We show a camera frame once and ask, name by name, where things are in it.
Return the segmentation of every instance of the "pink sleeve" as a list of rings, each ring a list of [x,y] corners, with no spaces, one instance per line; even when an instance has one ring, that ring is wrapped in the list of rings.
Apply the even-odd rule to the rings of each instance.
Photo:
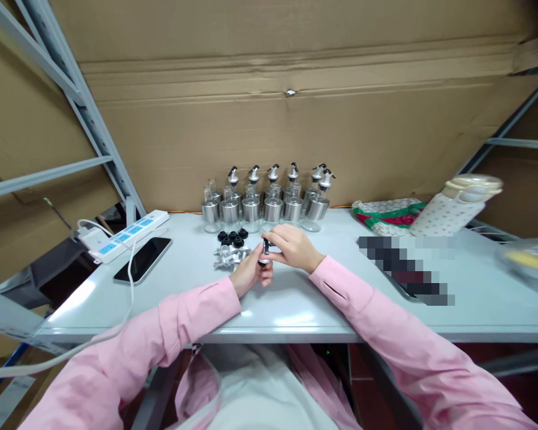
[[[132,318],[117,337],[68,361],[19,428],[123,428],[120,405],[137,395],[150,369],[169,366],[187,344],[240,310],[228,277],[169,296]]]
[[[331,257],[309,278],[385,359],[428,428],[538,428],[496,378]]]

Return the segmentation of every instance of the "white table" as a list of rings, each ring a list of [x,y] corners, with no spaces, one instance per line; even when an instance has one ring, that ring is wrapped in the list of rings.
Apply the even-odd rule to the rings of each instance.
[[[157,306],[170,294],[228,274],[213,269],[213,251],[219,242],[216,235],[205,233],[200,216],[172,214],[163,226],[169,230],[155,235],[169,237],[173,243],[146,280],[136,287],[134,315]],[[456,296],[455,306],[427,306],[406,300],[395,289],[359,251],[359,236],[373,233],[343,209],[329,210],[323,229],[309,234],[322,253],[331,255],[452,342],[538,343],[538,294],[496,262],[494,253],[501,245],[465,229],[456,238],[454,260],[425,260],[424,270],[438,270],[439,281],[447,282],[448,293]],[[258,234],[251,235],[246,244],[253,248],[259,241]],[[126,252],[109,265],[99,267],[43,323],[36,336],[78,343],[117,325],[129,303],[129,286],[114,283],[112,278],[128,259]],[[271,286],[254,286],[242,300],[241,315],[202,338],[209,343],[358,340],[341,313],[304,272],[278,263]]]

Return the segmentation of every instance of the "metal shelf frame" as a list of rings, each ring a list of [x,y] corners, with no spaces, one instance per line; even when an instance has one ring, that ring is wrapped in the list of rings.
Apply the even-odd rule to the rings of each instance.
[[[62,89],[97,157],[0,182],[0,196],[97,165],[104,166],[129,213],[147,214],[47,0],[16,0],[32,34],[0,1],[0,28]],[[0,333],[54,354],[71,345],[33,336],[43,318],[0,294]]]
[[[97,158],[21,176],[0,183],[0,196],[103,164],[122,201],[146,215],[118,149],[47,0],[16,0],[32,35],[0,2],[0,28],[59,85]]]
[[[529,70],[529,75],[538,75],[538,68]],[[538,88],[536,91],[518,108],[516,112],[499,128],[494,137],[488,139],[482,148],[475,154],[472,159],[464,165],[459,173],[472,173],[474,169],[484,160],[495,146],[515,146],[518,148],[538,149],[538,140],[530,139],[508,139],[505,136],[514,127],[514,125],[524,116],[536,100],[538,100]]]

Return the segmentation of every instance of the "pink clothing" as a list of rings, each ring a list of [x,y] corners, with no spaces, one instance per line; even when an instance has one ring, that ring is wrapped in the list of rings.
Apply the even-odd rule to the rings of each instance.
[[[425,427],[538,428],[492,375],[332,258],[309,278],[387,361],[398,387],[418,404]],[[150,369],[169,366],[185,345],[240,310],[227,277],[166,298],[116,338],[71,359],[20,429],[121,429],[120,406],[141,390]],[[310,346],[291,345],[289,357],[299,381],[339,428],[358,428],[338,382]],[[208,405],[196,426],[206,428],[218,391],[213,369],[197,355],[176,394],[180,420]]]

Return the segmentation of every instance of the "left hand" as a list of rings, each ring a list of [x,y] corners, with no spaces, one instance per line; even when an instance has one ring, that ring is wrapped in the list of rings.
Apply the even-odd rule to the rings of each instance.
[[[251,255],[239,264],[237,270],[229,277],[240,299],[253,287],[254,283],[261,281],[261,286],[266,287],[273,282],[273,262],[261,268],[258,264],[259,257],[263,253],[263,242],[258,244]]]

